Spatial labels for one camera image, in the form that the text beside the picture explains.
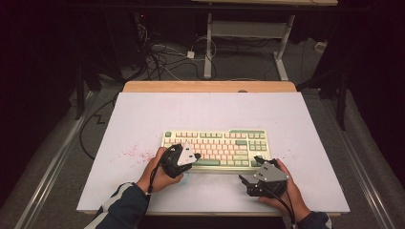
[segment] dark sleeve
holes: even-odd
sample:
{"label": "dark sleeve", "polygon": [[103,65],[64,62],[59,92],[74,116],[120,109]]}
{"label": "dark sleeve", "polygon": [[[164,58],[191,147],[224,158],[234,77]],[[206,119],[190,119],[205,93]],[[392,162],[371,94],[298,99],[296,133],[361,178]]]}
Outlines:
{"label": "dark sleeve", "polygon": [[323,212],[310,212],[298,222],[299,229],[331,229],[330,218]]}
{"label": "dark sleeve", "polygon": [[148,207],[146,195],[135,183],[121,184],[105,201],[85,229],[133,229]]}

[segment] human hand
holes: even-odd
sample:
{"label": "human hand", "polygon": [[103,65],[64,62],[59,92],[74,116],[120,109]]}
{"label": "human hand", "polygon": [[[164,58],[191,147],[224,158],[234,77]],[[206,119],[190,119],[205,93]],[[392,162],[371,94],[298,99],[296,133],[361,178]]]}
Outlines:
{"label": "human hand", "polygon": [[[149,182],[150,182],[150,177],[152,174],[152,171],[155,169],[155,167],[157,166],[161,156],[163,155],[163,153],[166,151],[166,148],[164,147],[160,147],[158,149],[158,151],[156,152],[155,157],[153,157],[149,163],[146,165],[145,170],[143,171],[142,176],[140,177],[140,179],[137,182],[137,186],[144,192],[146,193],[148,191],[148,187],[149,187]],[[163,169],[161,168],[161,166],[158,168],[156,175],[155,175],[155,179],[153,181],[153,189],[152,192],[156,193],[162,189],[164,189],[165,187],[171,185],[171,184],[175,184],[175,183],[179,183],[180,180],[182,179],[183,174],[177,176],[176,178],[171,178],[170,176],[168,176]]]}
{"label": "human hand", "polygon": [[[291,204],[295,214],[295,221],[300,221],[304,217],[306,217],[310,213],[310,209],[305,204],[300,189],[294,183],[289,170],[287,169],[286,165],[280,160],[277,159],[277,164],[281,171],[286,173],[289,176],[289,180],[287,181],[287,189],[286,191],[280,196],[280,198],[285,202],[289,208],[291,208]],[[276,198],[266,198],[266,197],[259,197],[258,200],[270,207],[277,208],[283,216],[288,216],[288,210],[286,209],[283,204],[277,200]]]}

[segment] table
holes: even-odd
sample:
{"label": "table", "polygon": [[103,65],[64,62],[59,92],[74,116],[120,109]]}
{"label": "table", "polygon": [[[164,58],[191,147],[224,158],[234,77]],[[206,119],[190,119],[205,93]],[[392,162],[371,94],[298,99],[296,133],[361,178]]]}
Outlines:
{"label": "table", "polygon": [[[262,4],[262,5],[291,5],[291,6],[336,6],[337,0],[193,0],[213,3],[234,3],[234,4]],[[208,14],[206,33],[206,55],[204,64],[205,79],[211,78],[212,66],[212,36],[238,36],[238,37],[259,37],[259,38],[281,38],[280,49],[274,52],[274,61],[281,80],[288,80],[287,72],[283,64],[283,53],[286,48],[288,37],[292,29],[295,15],[290,15],[287,23],[262,23],[262,22],[233,22],[213,21],[212,13]]]}
{"label": "table", "polygon": [[[236,93],[240,90],[249,93]],[[305,101],[293,85],[233,81],[128,82],[118,97],[77,211],[95,213],[120,183],[138,180],[164,131],[236,126],[266,129],[273,157],[286,163],[311,210],[335,215],[350,211]],[[147,215],[280,216],[249,197],[237,175],[191,173],[178,185],[154,194]]]}

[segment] keyboard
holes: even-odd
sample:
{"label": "keyboard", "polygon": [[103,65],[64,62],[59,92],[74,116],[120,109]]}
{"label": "keyboard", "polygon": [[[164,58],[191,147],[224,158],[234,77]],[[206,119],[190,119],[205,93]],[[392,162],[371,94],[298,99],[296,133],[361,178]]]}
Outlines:
{"label": "keyboard", "polygon": [[188,142],[201,158],[193,163],[191,172],[256,172],[261,164],[255,156],[270,160],[264,130],[231,130],[227,132],[167,131],[161,146],[170,147]]}

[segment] white paper surface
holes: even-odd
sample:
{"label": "white paper surface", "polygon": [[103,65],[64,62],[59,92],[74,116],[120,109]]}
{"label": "white paper surface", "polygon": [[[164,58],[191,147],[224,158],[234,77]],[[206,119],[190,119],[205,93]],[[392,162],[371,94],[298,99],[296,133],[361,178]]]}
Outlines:
{"label": "white paper surface", "polygon": [[[119,95],[78,211],[94,211],[119,184],[137,181],[169,130],[266,130],[312,211],[349,212],[299,93],[123,93]],[[277,212],[251,198],[237,175],[185,174],[152,196],[148,214]]]}

